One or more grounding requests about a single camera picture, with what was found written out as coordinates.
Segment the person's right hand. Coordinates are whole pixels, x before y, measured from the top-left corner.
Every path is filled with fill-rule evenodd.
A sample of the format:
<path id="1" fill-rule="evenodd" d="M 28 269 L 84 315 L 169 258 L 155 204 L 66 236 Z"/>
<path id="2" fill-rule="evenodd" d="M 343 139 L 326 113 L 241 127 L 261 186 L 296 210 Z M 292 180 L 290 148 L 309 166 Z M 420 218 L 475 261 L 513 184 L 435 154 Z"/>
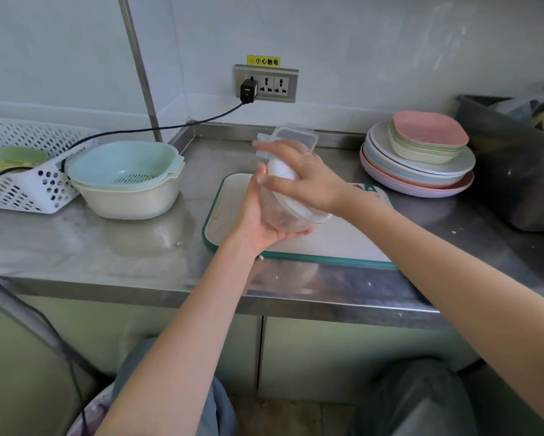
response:
<path id="1" fill-rule="evenodd" d="M 298 191 L 283 195 L 322 212 L 339 217 L 345 214 L 348 198 L 358 189 L 328 168 L 317 154 L 294 140 L 255 140 L 252 145 L 256 150 L 275 155 L 300 175 Z"/>

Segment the person's left hand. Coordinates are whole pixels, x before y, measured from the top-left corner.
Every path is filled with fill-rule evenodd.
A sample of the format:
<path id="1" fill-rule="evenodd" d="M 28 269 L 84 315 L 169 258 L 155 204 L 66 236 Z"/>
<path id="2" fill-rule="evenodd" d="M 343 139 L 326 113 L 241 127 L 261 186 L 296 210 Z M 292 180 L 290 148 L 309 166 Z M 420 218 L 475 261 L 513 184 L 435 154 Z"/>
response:
<path id="1" fill-rule="evenodd" d="M 266 170 L 264 164 L 260 164 L 258 170 Z M 292 192 L 279 192 L 288 195 Z M 262 251 L 269 248 L 271 245 L 285 239 L 291 239 L 296 236 L 308 235 L 315 230 L 311 229 L 300 233 L 288 233 L 277 230 L 270 226 L 261 218 L 261 211 L 249 211 L 249 185 L 245 199 L 241 205 L 241 209 L 235 225 L 226 239 L 226 243 L 237 244 L 237 249 L 249 251 L 251 256 L 255 258 Z"/>

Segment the white sponge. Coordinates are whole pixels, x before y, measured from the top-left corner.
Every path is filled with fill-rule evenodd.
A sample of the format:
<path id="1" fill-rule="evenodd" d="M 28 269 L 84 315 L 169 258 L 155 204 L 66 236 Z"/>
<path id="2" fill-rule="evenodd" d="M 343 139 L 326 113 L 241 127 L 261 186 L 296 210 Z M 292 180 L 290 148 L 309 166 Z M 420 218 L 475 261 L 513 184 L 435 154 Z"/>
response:
<path id="1" fill-rule="evenodd" d="M 272 159 L 268 161 L 267 175 L 279 178 L 286 178 L 288 180 L 300 179 L 300 175 L 298 175 L 293 168 L 291 168 L 280 159 Z"/>

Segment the clear plastic container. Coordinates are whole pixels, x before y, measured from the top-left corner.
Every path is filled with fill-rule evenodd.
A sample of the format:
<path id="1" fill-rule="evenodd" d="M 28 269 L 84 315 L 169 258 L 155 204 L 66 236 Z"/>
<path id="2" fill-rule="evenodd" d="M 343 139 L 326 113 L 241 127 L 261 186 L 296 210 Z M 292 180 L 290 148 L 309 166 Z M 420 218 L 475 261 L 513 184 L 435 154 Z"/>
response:
<path id="1" fill-rule="evenodd" d="M 257 151 L 262 160 L 277 159 L 268 152 Z M 326 223 L 332 214 L 306 206 L 283 194 L 261 187 L 261 215 L 272 227 L 288 233 L 300 233 Z"/>

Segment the person's left forearm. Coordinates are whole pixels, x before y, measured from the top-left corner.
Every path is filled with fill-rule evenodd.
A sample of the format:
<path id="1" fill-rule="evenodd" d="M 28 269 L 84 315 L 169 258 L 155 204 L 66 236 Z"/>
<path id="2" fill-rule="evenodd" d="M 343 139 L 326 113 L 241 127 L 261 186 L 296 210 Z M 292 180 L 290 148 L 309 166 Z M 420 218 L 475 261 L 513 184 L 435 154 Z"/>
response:
<path id="1" fill-rule="evenodd" d="M 225 240 L 126 382 L 95 436 L 195 436 L 257 255 L 236 233 Z"/>

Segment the clear plastic lidded box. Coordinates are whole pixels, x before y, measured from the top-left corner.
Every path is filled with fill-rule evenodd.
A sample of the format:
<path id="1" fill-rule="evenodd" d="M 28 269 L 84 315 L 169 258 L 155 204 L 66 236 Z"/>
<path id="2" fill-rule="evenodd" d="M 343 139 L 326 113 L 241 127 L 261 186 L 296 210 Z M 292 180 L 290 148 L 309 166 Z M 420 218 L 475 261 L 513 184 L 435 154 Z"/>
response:
<path id="1" fill-rule="evenodd" d="M 319 134 L 312 128 L 298 126 L 297 124 L 283 124 L 276 127 L 271 136 L 276 140 L 294 140 L 301 143 L 309 152 L 314 151 Z"/>

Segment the cream plastic basin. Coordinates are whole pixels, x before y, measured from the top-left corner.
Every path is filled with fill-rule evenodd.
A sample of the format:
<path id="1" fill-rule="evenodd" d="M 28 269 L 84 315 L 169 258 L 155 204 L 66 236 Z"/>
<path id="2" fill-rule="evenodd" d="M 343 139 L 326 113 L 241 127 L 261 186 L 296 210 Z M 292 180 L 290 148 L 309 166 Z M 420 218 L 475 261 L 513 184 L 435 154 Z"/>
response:
<path id="1" fill-rule="evenodd" d="M 149 220 L 165 214 L 176 202 L 185 163 L 161 182 L 140 190 L 105 190 L 75 181 L 87 206 L 98 216 L 114 220 Z"/>

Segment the light blue colander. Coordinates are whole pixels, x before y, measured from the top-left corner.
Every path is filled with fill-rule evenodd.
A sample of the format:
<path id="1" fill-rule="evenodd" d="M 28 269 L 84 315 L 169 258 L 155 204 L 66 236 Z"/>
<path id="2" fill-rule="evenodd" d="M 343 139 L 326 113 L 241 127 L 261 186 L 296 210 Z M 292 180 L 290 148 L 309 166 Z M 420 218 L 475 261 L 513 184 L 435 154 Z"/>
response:
<path id="1" fill-rule="evenodd" d="M 138 190 L 174 177 L 184 157 L 169 144 L 135 140 L 116 141 L 77 155 L 65 170 L 85 187 Z"/>

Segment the stack of pastel plates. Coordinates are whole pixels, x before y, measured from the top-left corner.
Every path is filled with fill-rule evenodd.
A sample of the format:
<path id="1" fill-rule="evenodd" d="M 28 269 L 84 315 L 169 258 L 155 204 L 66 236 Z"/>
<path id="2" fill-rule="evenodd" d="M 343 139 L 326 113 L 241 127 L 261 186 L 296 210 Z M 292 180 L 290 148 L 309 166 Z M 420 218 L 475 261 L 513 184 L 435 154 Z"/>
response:
<path id="1" fill-rule="evenodd" d="M 394 152 L 387 122 L 370 129 L 360 149 L 360 160 L 372 179 L 413 197 L 451 197 L 474 181 L 475 156 L 469 147 L 444 164 L 407 160 Z"/>

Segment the stack of pastel square bowls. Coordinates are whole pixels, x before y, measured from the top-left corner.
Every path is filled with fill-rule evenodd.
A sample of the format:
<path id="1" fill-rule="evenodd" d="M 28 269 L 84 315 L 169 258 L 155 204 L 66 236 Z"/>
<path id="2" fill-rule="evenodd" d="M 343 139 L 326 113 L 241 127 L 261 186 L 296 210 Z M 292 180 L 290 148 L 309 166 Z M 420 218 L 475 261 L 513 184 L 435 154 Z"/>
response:
<path id="1" fill-rule="evenodd" d="M 454 118 L 439 113 L 399 111 L 388 124 L 392 150 L 403 159 L 442 165 L 466 154 L 469 137 Z"/>

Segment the white perforated plastic basket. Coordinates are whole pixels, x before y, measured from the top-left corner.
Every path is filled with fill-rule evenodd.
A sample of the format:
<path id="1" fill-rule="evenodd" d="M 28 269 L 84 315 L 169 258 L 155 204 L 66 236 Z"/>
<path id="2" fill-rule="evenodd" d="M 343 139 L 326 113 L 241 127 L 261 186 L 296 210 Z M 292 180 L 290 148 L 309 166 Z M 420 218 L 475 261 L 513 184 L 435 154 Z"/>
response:
<path id="1" fill-rule="evenodd" d="M 93 128 L 40 123 L 0 117 L 0 147 L 19 146 L 42 150 L 50 160 L 30 170 L 0 176 L 0 209 L 53 214 L 78 196 L 66 172 L 61 170 L 74 156 L 98 143 L 94 138 L 76 147 L 76 142 L 97 134 Z"/>

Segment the dark grey plastic bin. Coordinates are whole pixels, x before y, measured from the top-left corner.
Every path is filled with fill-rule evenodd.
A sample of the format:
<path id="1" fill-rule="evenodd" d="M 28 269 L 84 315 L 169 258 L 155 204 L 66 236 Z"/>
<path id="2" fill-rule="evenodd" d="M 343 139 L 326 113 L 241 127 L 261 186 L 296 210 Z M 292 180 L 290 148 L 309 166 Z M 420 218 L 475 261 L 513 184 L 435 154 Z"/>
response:
<path id="1" fill-rule="evenodd" d="M 492 106 L 505 97 L 459 94 L 455 119 L 476 158 L 475 194 L 521 231 L 544 233 L 544 131 Z"/>

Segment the light green bowl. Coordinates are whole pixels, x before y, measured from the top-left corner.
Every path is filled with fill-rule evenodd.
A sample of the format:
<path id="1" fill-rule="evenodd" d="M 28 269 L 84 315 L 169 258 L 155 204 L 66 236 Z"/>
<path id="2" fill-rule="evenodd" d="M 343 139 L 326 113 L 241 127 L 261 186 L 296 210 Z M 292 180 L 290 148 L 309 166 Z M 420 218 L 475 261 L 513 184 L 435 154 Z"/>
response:
<path id="1" fill-rule="evenodd" d="M 37 167 L 50 160 L 50 155 L 42 150 L 19 147 L 0 147 L 0 172 L 15 167 Z"/>

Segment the grey tripod leg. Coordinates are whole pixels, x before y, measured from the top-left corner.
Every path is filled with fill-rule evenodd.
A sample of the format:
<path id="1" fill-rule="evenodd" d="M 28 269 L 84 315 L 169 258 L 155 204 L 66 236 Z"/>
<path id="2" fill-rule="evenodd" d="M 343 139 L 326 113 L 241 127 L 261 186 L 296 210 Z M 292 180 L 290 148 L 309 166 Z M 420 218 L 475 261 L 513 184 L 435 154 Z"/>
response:
<path id="1" fill-rule="evenodd" d="M 110 384 L 112 377 L 97 369 L 86 357 L 75 350 L 39 309 L 19 298 L 1 283 L 0 311 L 57 352 L 68 364 L 79 367 L 99 384 Z"/>

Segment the clear plastic bag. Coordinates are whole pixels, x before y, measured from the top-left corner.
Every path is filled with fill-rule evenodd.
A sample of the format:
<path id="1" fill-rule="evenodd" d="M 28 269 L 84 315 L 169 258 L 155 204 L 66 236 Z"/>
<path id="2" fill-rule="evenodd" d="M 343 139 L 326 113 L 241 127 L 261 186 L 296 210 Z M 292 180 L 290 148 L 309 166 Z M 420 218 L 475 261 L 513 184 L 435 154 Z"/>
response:
<path id="1" fill-rule="evenodd" d="M 528 85 L 519 95 L 499 101 L 490 109 L 544 131 L 544 81 Z"/>

